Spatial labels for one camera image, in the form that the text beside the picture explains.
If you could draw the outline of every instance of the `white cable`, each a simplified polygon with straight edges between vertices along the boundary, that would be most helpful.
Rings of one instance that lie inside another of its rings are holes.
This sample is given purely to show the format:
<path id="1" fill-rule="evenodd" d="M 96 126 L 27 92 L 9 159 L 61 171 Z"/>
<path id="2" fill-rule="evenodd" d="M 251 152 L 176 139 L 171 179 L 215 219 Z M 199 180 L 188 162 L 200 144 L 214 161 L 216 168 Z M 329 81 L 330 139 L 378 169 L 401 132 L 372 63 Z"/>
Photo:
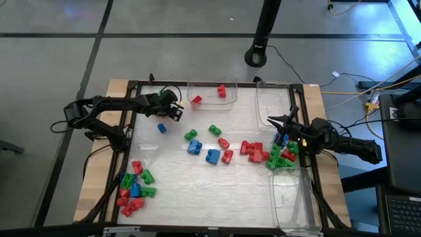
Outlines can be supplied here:
<path id="1" fill-rule="evenodd" d="M 358 95 L 355 95 L 355 96 L 353 96 L 353 97 L 351 97 L 351 98 L 349 98 L 349 99 L 347 99 L 347 100 L 345 100 L 345 101 L 343 101 L 343 102 L 341 102 L 341 103 L 339 103 L 339 104 L 337 104 L 337 105 L 333 106 L 333 107 L 332 107 L 332 108 L 330 108 L 330 109 L 326 109 L 326 112 L 327 112 L 327 111 L 331 111 L 332 109 L 335 109 L 336 107 L 339 107 L 339 106 L 343 105 L 343 104 L 344 104 L 344 103 L 346 103 L 346 102 L 349 102 L 350 100 L 352 100 L 352 99 L 354 99 L 354 98 L 358 97 L 359 95 L 362 95 L 362 94 L 364 94 L 364 93 L 369 92 L 370 90 L 373 90 L 374 88 L 379 87 L 379 86 L 380 86 L 380 85 L 382 85 L 384 82 L 387 82 L 388 80 L 390 80 L 390 79 L 392 79 L 394 76 L 396 76 L 398 73 L 402 72 L 402 71 L 403 71 L 403 69 L 405 69 L 406 67 L 408 67 L 411 63 L 415 62 L 415 60 L 417 60 L 417 59 L 418 59 L 418 58 L 420 58 L 420 57 L 421 57 L 421 55 L 419 55 L 419 56 L 417 56 L 415 59 L 411 60 L 411 62 L 409 62 L 409 63 L 408 63 L 407 65 L 405 65 L 403 68 L 399 69 L 397 72 L 395 72 L 393 75 L 391 75 L 388 79 L 386 79 L 386 80 L 384 80 L 384 81 L 380 82 L 379 84 L 374 85 L 373 87 L 371 87 L 371 88 L 369 88 L 369 89 L 367 89 L 367 90 L 365 90 L 365 91 L 363 91 L 363 92 L 359 93 Z"/>

